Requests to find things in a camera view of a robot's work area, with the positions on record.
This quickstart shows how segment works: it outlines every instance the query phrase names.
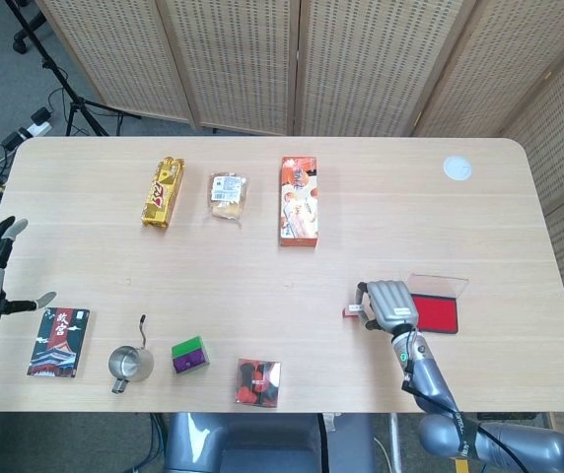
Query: book cover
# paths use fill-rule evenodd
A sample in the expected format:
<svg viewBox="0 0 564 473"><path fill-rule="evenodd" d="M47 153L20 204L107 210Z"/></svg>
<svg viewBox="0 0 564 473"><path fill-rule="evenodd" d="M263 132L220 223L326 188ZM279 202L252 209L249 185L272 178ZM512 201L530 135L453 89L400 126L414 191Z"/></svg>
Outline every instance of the book cover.
<svg viewBox="0 0 564 473"><path fill-rule="evenodd" d="M86 308L48 307L38 328L28 375L74 377L88 319Z"/></svg>

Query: wooden table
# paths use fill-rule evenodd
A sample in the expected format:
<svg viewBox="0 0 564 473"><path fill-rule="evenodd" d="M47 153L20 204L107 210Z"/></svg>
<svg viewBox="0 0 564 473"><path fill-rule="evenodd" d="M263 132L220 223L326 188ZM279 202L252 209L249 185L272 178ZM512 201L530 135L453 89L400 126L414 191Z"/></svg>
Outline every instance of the wooden table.
<svg viewBox="0 0 564 473"><path fill-rule="evenodd" d="M281 157L318 158L319 243L280 248ZM443 172L467 157L472 178ZM171 226L140 213L157 162L185 158ZM242 224L208 217L207 177L244 172ZM41 313L0 322L0 411L255 411L237 359L282 363L279 411L412 412L382 332L342 319L359 281L466 278L459 334L428 341L465 411L564 411L564 292L522 148L503 139L36 138L0 208L30 225L10 299L57 291L88 307L76 378L26 376ZM155 369L110 392L119 345L148 314ZM202 336L211 365L177 376L171 346Z"/></svg>

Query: tripod stand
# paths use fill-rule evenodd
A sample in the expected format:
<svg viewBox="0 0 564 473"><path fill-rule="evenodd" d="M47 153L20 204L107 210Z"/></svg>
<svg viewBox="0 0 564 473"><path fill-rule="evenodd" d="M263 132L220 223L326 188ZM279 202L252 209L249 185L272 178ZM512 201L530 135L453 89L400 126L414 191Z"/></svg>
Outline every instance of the tripod stand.
<svg viewBox="0 0 564 473"><path fill-rule="evenodd" d="M87 105L94 106L96 108L101 108L107 111L112 111L113 113L117 114L117 125L115 129L116 136L119 136L120 134L120 127L122 126L122 119L124 118L124 116L130 116L132 118L138 118L138 119L141 118L141 116L139 115L134 115L126 111L118 110L117 108L113 108L111 106L106 106L101 103L97 103L95 101L88 101L80 97L78 94L76 94L74 89L72 89L72 87L69 85L69 82L67 82L65 76L61 73L59 67L54 62L54 59L52 59L52 57L47 53L47 51L43 47L43 44L41 44L41 42L38 40L38 37L36 37L35 32L31 28L28 21L24 18L24 16L20 12L19 7L15 4L14 0L5 0L5 1L6 1L6 5L8 5L8 8L10 8L10 10L13 12L13 15L15 15L15 18L17 18L17 20L21 24L22 28L24 29L24 32L26 32L26 36L30 38L30 41L33 43L36 50L43 58L43 67L45 69L49 69L50 71L52 71L52 73L54 74L54 76L56 76L56 79L58 79L58 82L60 82L61 86L63 87L63 89L65 90L65 92L70 98L69 115L67 118L67 129L65 130L65 136L71 135L72 126L73 126L72 122L74 121L74 115L76 114L77 111L80 112L85 117L87 123L92 128L92 130L94 130L96 136L108 136L106 130L94 118L92 113L87 108Z"/></svg>

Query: green purple cube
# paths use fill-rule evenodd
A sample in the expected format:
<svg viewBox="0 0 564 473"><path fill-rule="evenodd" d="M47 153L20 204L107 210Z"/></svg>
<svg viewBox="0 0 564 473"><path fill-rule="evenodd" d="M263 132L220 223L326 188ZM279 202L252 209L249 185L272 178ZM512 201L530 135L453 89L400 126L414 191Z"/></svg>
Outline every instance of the green purple cube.
<svg viewBox="0 0 564 473"><path fill-rule="evenodd" d="M173 366L179 374L209 365L201 337L194 337L173 346Z"/></svg>

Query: red packaged box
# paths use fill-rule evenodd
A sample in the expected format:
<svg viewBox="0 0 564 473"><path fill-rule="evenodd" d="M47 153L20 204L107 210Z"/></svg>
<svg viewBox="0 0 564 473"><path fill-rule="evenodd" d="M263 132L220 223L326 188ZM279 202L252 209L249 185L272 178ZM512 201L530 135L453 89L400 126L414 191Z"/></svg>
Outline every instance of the red packaged box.
<svg viewBox="0 0 564 473"><path fill-rule="evenodd" d="M317 158L287 156L280 171L280 245L317 245Z"/></svg>

